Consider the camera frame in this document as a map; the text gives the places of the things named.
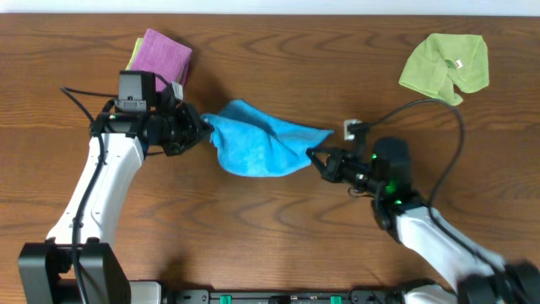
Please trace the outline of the crumpled green cloth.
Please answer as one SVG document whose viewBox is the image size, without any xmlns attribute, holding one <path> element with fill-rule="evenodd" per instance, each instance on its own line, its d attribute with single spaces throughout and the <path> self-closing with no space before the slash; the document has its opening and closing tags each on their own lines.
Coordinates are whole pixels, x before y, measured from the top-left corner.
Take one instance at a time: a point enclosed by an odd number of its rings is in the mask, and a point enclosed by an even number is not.
<svg viewBox="0 0 540 304">
<path fill-rule="evenodd" d="M 460 93 L 476 93 L 489 86 L 489 54 L 481 35 L 433 33 L 411 53 L 399 84 L 452 106 Z"/>
</svg>

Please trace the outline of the folded light green cloth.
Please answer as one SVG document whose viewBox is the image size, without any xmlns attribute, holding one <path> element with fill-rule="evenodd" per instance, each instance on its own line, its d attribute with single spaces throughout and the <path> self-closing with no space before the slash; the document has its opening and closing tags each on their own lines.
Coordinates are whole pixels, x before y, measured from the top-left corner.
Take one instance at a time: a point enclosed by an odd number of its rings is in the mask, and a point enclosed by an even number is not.
<svg viewBox="0 0 540 304">
<path fill-rule="evenodd" d="M 128 62 L 127 66 L 126 66 L 126 70 L 131 69 L 131 66 L 132 66 L 132 64 L 133 64 L 133 62 L 134 62 L 134 60 L 135 60 L 135 58 L 136 58 L 136 56 L 138 54 L 138 51 L 139 51 L 142 44 L 143 44 L 143 38 L 137 38 L 136 42 L 135 42 L 135 46 L 134 46 L 134 48 L 132 50 L 132 55 L 131 55 L 131 57 L 129 59 L 129 62 Z"/>
</svg>

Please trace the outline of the folded purple cloth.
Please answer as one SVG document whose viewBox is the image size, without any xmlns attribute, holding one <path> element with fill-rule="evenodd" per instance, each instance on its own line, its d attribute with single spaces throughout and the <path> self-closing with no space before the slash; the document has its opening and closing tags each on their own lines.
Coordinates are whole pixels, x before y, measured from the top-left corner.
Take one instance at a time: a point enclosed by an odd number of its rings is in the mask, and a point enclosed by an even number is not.
<svg viewBox="0 0 540 304">
<path fill-rule="evenodd" d="M 167 82 L 185 86 L 192 49 L 159 33 L 146 29 L 143 44 L 130 70 L 162 76 Z"/>
</svg>

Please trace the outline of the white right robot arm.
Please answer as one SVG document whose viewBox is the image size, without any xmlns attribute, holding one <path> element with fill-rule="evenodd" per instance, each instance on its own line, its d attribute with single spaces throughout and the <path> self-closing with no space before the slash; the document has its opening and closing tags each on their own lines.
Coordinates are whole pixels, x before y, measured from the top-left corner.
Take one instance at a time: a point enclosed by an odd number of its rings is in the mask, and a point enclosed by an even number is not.
<svg viewBox="0 0 540 304">
<path fill-rule="evenodd" d="M 399 138 L 378 139 L 369 162 L 357 141 L 353 151 L 308 149 L 307 155 L 333 183 L 347 183 L 372 197 L 377 225 L 403 246 L 415 251 L 456 292 L 459 303 L 537 303 L 539 270 L 529 262 L 507 263 L 445 221 L 421 193 L 413 189 L 407 143 Z"/>
</svg>

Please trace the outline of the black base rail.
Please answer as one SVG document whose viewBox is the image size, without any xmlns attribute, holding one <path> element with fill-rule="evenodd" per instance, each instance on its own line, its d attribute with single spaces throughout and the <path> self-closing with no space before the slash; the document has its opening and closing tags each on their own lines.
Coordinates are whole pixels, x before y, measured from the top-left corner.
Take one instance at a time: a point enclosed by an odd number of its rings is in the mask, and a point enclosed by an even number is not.
<svg viewBox="0 0 540 304">
<path fill-rule="evenodd" d="M 429 281 L 395 289 L 359 288 L 349 291 L 215 291 L 166 290 L 156 281 L 130 283 L 132 303 L 153 304 L 457 304 L 457 296 Z"/>
</svg>

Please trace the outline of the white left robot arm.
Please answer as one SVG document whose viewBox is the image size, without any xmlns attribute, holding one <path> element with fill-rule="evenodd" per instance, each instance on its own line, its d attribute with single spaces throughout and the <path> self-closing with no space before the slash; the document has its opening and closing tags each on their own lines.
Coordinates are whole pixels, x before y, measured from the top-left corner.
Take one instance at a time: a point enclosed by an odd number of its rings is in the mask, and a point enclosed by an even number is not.
<svg viewBox="0 0 540 304">
<path fill-rule="evenodd" d="M 169 110 L 103 111 L 90 125 L 86 164 L 43 242 L 24 244 L 19 275 L 28 303 L 161 303 L 163 287 L 129 280 L 113 253 L 122 205 L 148 148 L 180 155 L 213 127 L 187 103 Z"/>
</svg>

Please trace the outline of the blue microfiber cloth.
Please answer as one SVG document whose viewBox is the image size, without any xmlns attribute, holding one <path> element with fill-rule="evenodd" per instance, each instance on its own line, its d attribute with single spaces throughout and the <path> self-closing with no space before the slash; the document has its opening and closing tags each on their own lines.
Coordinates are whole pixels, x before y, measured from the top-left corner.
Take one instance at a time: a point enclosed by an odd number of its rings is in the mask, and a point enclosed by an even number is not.
<svg viewBox="0 0 540 304">
<path fill-rule="evenodd" d="M 213 127 L 210 142 L 220 166 L 246 177 L 281 177 L 311 164 L 306 151 L 333 134 L 272 117 L 243 100 L 202 119 Z"/>
</svg>

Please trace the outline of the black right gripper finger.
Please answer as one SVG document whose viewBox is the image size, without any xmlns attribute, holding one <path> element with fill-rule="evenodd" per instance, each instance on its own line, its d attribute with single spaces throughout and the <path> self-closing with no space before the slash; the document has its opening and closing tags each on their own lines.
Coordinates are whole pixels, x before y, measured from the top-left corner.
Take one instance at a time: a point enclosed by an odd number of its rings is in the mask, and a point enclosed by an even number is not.
<svg viewBox="0 0 540 304">
<path fill-rule="evenodd" d="M 343 149 L 329 148 L 329 147 L 317 147 L 311 150 L 312 155 L 326 154 L 331 157 L 342 157 Z"/>
<path fill-rule="evenodd" d="M 321 178 L 327 182 L 335 182 L 336 180 L 336 161 L 334 157 L 327 155 L 327 160 L 323 163 L 316 155 L 311 154 L 311 149 L 306 151 L 311 163 L 321 173 Z"/>
</svg>

